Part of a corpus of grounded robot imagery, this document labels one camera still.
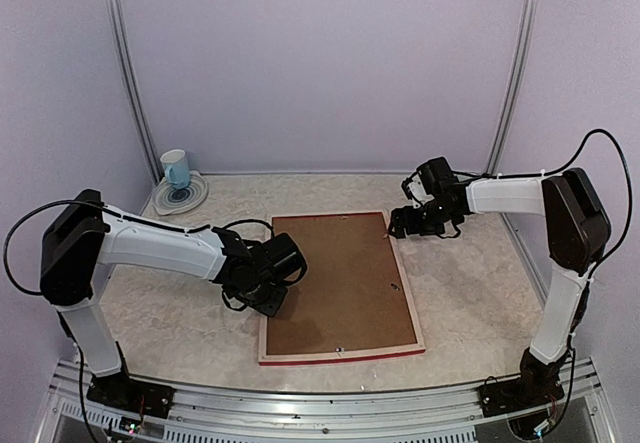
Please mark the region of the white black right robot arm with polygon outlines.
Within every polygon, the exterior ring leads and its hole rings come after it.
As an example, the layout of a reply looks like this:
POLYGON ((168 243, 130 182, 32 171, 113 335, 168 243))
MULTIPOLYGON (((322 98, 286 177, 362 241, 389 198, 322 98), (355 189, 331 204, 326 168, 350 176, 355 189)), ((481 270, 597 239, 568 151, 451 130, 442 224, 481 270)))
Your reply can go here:
POLYGON ((511 396, 523 407, 535 405, 551 387, 547 373, 563 365, 588 305, 596 269, 614 252, 611 223, 585 170, 568 161, 546 172, 472 174, 453 170, 437 157, 420 165, 401 184, 409 205, 392 211, 387 232, 447 238, 460 236, 470 215, 531 214, 544 219, 551 283, 538 329, 521 361, 524 374, 511 396))

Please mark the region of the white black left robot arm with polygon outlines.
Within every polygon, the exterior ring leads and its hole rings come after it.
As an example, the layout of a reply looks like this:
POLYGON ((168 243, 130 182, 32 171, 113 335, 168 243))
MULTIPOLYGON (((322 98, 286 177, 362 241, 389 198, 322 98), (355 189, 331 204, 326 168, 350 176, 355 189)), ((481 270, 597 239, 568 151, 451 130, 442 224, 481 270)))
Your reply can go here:
POLYGON ((10 242, 29 219, 59 207, 61 213, 41 240, 40 283, 34 295, 58 312, 66 331, 102 393, 121 408, 140 397, 137 381, 108 327, 94 293, 100 265, 128 265, 188 275, 218 285, 224 305, 236 312, 250 308, 273 317, 308 264, 292 237, 268 231, 264 241, 250 240, 223 227, 184 227, 136 216, 103 202, 97 190, 42 205, 8 230, 2 262, 9 263, 10 242))

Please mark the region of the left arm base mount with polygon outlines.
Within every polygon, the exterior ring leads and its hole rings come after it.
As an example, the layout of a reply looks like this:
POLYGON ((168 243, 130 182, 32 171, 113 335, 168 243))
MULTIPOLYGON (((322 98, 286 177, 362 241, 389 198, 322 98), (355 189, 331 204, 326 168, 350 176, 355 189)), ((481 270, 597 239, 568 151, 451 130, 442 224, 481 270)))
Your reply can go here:
POLYGON ((140 417, 167 419, 172 407, 175 389, 168 385, 143 381, 130 376, 126 359, 119 343, 116 343, 120 358, 120 370, 109 376, 93 375, 87 398, 140 417))

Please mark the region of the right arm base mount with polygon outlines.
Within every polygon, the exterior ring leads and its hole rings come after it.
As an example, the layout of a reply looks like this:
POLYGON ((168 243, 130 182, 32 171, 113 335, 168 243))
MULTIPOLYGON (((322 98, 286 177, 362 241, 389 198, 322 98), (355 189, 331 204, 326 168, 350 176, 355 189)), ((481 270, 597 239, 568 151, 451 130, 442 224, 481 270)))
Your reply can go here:
POLYGON ((503 415, 561 400, 565 392, 559 372, 569 355, 567 350, 557 361, 544 364, 526 349, 516 378, 487 377, 477 388, 483 416, 503 415))

